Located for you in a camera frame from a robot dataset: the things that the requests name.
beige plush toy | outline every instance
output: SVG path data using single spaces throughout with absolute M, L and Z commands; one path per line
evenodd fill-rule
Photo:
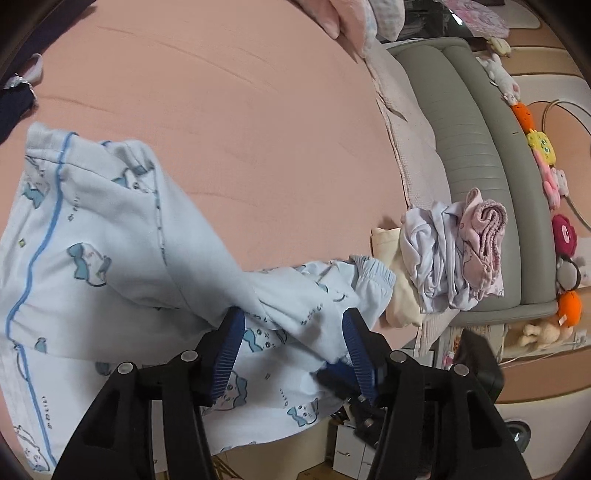
M 542 320 L 539 325 L 525 325 L 519 346 L 536 343 L 536 350 L 543 350 L 551 345 L 564 343 L 573 334 L 573 327 L 562 326 L 557 317 Z
M 501 57 L 511 57 L 511 46 L 504 38 L 491 37 L 486 42 L 491 53 L 498 53 Z

metal screw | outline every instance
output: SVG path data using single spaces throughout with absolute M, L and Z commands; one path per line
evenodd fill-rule
M 464 364 L 457 364 L 453 366 L 453 371 L 460 375 L 461 377 L 465 377 L 467 374 L 470 373 L 470 369 Z
M 195 350 L 185 350 L 181 353 L 181 360 L 183 362 L 193 362 L 198 357 L 198 354 Z
M 124 363 L 120 364 L 120 366 L 117 367 L 117 371 L 121 375 L 127 375 L 133 369 L 134 369 L 134 365 L 133 364 L 130 364 L 129 362 L 124 362 Z
M 403 364 L 407 359 L 407 354 L 400 350 L 395 350 L 390 354 L 390 360 L 398 364 Z

light blue pajama pants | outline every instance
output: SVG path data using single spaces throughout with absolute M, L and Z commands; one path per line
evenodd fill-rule
M 339 408 L 312 373 L 346 358 L 343 312 L 372 326 L 394 281 L 355 256 L 245 273 L 146 145 L 34 124 L 0 240 L 0 388 L 31 467 L 52 472 L 117 363 L 167 362 L 238 306 L 242 346 L 203 412 L 210 448 L 277 440 Z

orange plush toy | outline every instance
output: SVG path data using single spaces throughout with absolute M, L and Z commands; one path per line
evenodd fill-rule
M 558 318 L 565 321 L 561 324 L 563 327 L 574 327 L 581 319 L 583 303 L 581 298 L 574 291 L 566 291 L 558 297 Z
M 519 102 L 516 105 L 512 105 L 511 110 L 513 110 L 525 134 L 530 133 L 530 130 L 536 130 L 534 117 L 531 115 L 530 109 L 527 108 L 526 104 Z

pink towel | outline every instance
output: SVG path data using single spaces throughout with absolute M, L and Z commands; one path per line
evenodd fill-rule
M 473 295 L 482 300 L 503 295 L 501 242 L 505 236 L 507 210 L 494 200 L 482 200 L 479 189 L 466 196 L 459 234 L 464 240 L 464 278 Z

